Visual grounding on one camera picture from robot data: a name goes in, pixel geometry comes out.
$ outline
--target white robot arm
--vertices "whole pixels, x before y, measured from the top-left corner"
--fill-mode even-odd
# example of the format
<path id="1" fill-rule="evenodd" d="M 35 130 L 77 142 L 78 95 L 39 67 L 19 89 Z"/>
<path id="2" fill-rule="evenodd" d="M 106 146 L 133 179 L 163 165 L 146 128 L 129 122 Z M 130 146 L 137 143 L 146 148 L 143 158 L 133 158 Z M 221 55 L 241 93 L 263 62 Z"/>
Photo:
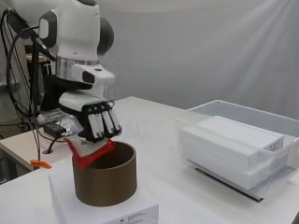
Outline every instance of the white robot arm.
<path id="1" fill-rule="evenodd" d="M 107 39 L 113 39 L 113 35 L 101 34 L 101 21 L 105 21 L 101 20 L 97 3 L 94 0 L 12 0 L 11 3 L 24 19 L 33 22 L 39 18 L 40 39 L 46 47 L 57 48 L 57 80 L 72 86 L 59 103 L 64 112 L 76 116 L 80 122 L 83 131 L 79 137 L 98 143 L 120 134 L 113 103 L 104 98 L 105 87 L 115 77 L 98 61 L 99 55 L 111 47 L 111 40 Z"/>

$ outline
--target clear plastic container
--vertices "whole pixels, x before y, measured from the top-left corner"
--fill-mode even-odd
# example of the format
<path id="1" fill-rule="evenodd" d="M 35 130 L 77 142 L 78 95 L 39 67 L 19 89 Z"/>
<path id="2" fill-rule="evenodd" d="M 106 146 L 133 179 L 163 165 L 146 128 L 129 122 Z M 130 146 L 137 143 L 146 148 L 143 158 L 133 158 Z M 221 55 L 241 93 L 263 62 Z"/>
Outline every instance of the clear plastic container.
<path id="1" fill-rule="evenodd" d="M 214 116 L 282 133 L 284 145 L 269 151 L 225 134 L 213 133 L 196 124 Z M 173 119 L 180 129 L 178 139 L 182 156 L 207 174 L 256 200 L 265 198 L 298 171 L 299 121 L 296 119 L 224 101 L 197 106 Z M 249 153 L 239 155 L 238 150 Z"/>

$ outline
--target brown cylinder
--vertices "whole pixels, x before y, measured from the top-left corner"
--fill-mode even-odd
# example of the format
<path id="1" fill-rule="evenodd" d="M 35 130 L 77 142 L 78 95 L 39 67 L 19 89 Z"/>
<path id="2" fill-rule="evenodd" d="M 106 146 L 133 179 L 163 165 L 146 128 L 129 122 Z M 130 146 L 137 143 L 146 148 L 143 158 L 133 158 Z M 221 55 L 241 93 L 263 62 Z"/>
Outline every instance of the brown cylinder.
<path id="1" fill-rule="evenodd" d="M 80 170 L 76 161 L 76 195 L 91 206 L 111 206 L 131 198 L 137 189 L 136 153 L 133 147 L 115 142 L 116 149 Z"/>

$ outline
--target white box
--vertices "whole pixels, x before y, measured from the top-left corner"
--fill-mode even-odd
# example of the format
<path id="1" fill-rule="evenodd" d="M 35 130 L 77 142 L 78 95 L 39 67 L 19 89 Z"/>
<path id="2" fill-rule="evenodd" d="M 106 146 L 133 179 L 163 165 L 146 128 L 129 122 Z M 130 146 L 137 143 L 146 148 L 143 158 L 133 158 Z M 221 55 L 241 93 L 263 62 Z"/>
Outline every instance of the white box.
<path id="1" fill-rule="evenodd" d="M 215 116 L 198 122 L 196 125 L 253 147 L 269 151 L 283 147 L 283 134 L 270 132 L 232 119 Z"/>
<path id="2" fill-rule="evenodd" d="M 138 187 L 132 198 L 110 207 L 82 203 L 75 194 L 71 168 L 50 175 L 52 203 L 60 224 L 157 224 L 159 204 Z"/>
<path id="3" fill-rule="evenodd" d="M 182 144 L 188 145 L 183 146 L 183 149 L 188 150 L 191 159 L 194 160 L 197 157 L 210 158 L 220 163 L 231 164 L 243 172 L 268 160 L 267 154 L 258 148 L 232 141 L 201 127 L 184 128 L 180 131 L 179 138 Z"/>

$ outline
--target cable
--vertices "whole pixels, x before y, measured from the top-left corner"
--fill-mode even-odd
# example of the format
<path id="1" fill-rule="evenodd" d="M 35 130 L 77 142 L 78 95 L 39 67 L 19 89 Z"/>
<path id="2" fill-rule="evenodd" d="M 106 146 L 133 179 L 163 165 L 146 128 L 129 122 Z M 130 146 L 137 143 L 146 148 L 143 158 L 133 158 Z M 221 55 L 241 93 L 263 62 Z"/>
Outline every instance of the cable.
<path id="1" fill-rule="evenodd" d="M 10 26 L 8 26 L 8 30 L 9 30 L 11 39 L 13 39 L 13 34 L 12 34 L 12 32 L 11 32 L 11 28 L 10 28 Z M 21 60 L 20 60 L 20 57 L 19 57 L 18 50 L 15 49 L 15 52 L 16 52 L 16 53 L 14 53 L 14 58 L 15 58 L 15 60 L 16 60 L 16 62 L 17 62 L 17 65 L 18 65 L 18 67 L 19 67 L 19 70 L 21 71 L 21 75 L 22 75 L 23 82 L 27 85 L 27 87 L 28 87 L 28 89 L 29 89 L 29 82 L 28 82 L 27 77 L 26 77 L 26 75 L 25 75 L 25 72 L 24 72 L 24 70 L 23 70 L 23 68 L 22 68 L 22 66 L 21 66 Z"/>
<path id="2" fill-rule="evenodd" d="M 1 124 L 0 127 L 19 126 L 19 124 Z"/>
<path id="3" fill-rule="evenodd" d="M 49 137 L 43 135 L 39 130 L 38 130 L 38 133 L 39 133 L 40 136 L 42 136 L 43 138 L 45 138 L 45 139 L 47 139 L 49 141 L 53 141 L 54 140 L 53 138 L 49 138 Z M 56 141 L 56 142 L 57 143 L 65 143 L 65 141 Z"/>
<path id="4" fill-rule="evenodd" d="M 1 3 L 3 6 L 9 8 L 9 6 L 8 6 L 7 4 L 5 4 L 4 2 L 0 1 L 0 3 Z"/>
<path id="5" fill-rule="evenodd" d="M 37 141 L 36 134 L 35 134 L 35 130 L 34 130 L 32 124 L 30 123 L 30 120 L 28 120 L 28 124 L 29 124 L 29 126 L 30 126 L 30 128 L 31 128 L 31 130 L 32 130 L 32 133 L 34 134 L 34 138 L 35 138 L 35 140 L 36 140 L 37 159 L 40 161 L 40 142 L 39 142 L 39 139 L 38 139 L 38 141 Z"/>
<path id="6" fill-rule="evenodd" d="M 59 139 L 61 139 L 61 138 L 63 138 L 64 136 L 58 136 L 58 137 L 55 137 L 53 140 L 52 140 L 52 142 L 50 143 L 50 146 L 49 146 L 49 149 L 48 149 L 48 152 L 47 152 L 47 154 L 50 154 L 51 152 L 52 152 L 52 148 L 53 148 L 53 146 L 54 146 L 54 144 L 59 140 Z"/>
<path id="7" fill-rule="evenodd" d="M 23 110 L 20 109 L 20 107 L 18 106 L 17 104 L 17 101 L 15 100 L 13 94 L 12 94 L 12 91 L 10 89 L 10 69 L 9 69 L 9 66 L 10 66 L 10 61 L 11 61 L 11 57 L 12 57 L 12 53 L 13 53 L 13 50 L 16 46 L 16 43 L 18 41 L 18 39 L 23 35 L 25 34 L 26 32 L 29 32 L 29 31 L 32 31 L 34 29 L 38 28 L 38 26 L 35 26 L 35 27 L 29 27 L 29 28 L 26 28 L 24 30 L 22 30 L 19 34 L 17 34 L 12 43 L 11 43 L 11 46 L 10 46 L 10 49 L 9 49 L 9 52 L 8 52 L 8 56 L 7 56 L 7 88 L 8 88 L 8 94 L 9 94 L 9 97 L 10 97 L 10 100 L 12 101 L 12 103 L 15 105 L 15 108 L 18 112 L 20 112 L 21 115 L 25 116 L 26 118 L 29 118 L 29 112 L 24 112 Z"/>

